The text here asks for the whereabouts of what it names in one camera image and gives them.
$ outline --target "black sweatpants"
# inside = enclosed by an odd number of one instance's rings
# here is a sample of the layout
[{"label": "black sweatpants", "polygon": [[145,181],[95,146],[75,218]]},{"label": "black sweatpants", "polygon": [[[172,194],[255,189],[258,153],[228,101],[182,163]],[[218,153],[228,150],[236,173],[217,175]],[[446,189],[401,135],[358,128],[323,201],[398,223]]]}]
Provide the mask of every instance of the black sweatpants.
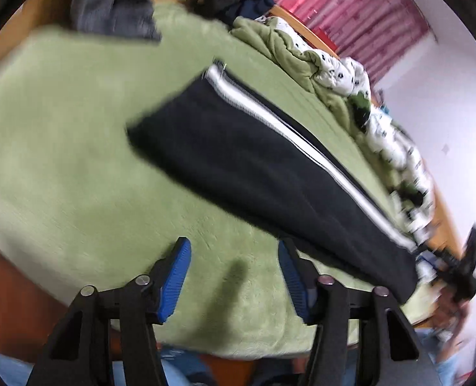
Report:
[{"label": "black sweatpants", "polygon": [[414,292],[414,242],[316,137],[223,64],[127,131],[135,148],[216,204],[401,303]]}]

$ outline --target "metal pivot bolt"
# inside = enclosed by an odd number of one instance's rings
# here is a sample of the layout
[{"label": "metal pivot bolt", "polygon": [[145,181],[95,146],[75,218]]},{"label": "metal pivot bolt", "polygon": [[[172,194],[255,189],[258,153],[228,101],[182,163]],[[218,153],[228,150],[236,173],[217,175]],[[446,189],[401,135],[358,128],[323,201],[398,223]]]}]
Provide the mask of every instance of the metal pivot bolt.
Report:
[{"label": "metal pivot bolt", "polygon": [[80,289],[80,293],[82,296],[91,296],[94,291],[95,287],[93,286],[84,286],[82,289]]},{"label": "metal pivot bolt", "polygon": [[136,277],[135,282],[138,286],[146,286],[150,283],[150,277],[146,274],[142,274],[141,276]]},{"label": "metal pivot bolt", "polygon": [[322,285],[332,286],[334,284],[334,278],[328,274],[324,274],[318,278],[318,281]]},{"label": "metal pivot bolt", "polygon": [[381,296],[382,298],[385,298],[386,296],[388,296],[390,294],[390,291],[384,287],[384,286],[377,286],[373,289],[373,292],[377,295],[377,296]]}]

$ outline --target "red curtain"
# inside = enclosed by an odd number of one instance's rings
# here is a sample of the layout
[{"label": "red curtain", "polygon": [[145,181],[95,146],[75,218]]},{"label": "red curtain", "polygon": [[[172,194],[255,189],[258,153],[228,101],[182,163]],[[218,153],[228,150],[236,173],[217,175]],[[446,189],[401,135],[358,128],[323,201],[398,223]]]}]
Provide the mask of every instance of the red curtain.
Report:
[{"label": "red curtain", "polygon": [[413,0],[275,0],[379,81],[430,27]]}]

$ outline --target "wooden floor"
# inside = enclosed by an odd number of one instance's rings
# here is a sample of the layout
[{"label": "wooden floor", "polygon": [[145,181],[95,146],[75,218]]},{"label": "wooden floor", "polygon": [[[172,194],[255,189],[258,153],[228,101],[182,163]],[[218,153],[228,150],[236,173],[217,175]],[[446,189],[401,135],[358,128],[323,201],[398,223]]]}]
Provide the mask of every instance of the wooden floor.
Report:
[{"label": "wooden floor", "polygon": [[[23,276],[0,255],[0,353],[34,362],[66,306]],[[111,348],[120,355],[120,340],[112,333]],[[254,363],[203,356],[219,386],[245,386]]]}]

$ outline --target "black clamp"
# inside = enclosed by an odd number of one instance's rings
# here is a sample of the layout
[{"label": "black clamp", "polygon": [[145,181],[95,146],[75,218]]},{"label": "black clamp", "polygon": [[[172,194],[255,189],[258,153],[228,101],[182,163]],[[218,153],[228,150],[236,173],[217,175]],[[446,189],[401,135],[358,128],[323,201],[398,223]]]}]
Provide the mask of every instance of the black clamp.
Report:
[{"label": "black clamp", "polygon": [[358,319],[357,386],[440,386],[434,365],[386,287],[348,289],[300,258],[291,239],[279,243],[279,263],[295,311],[316,325],[299,386],[341,386],[347,361],[348,320]]},{"label": "black clamp", "polygon": [[169,255],[119,289],[84,286],[55,326],[27,386],[113,386],[109,323],[120,320],[126,383],[167,386],[152,324],[174,312],[191,261],[180,237]]}]

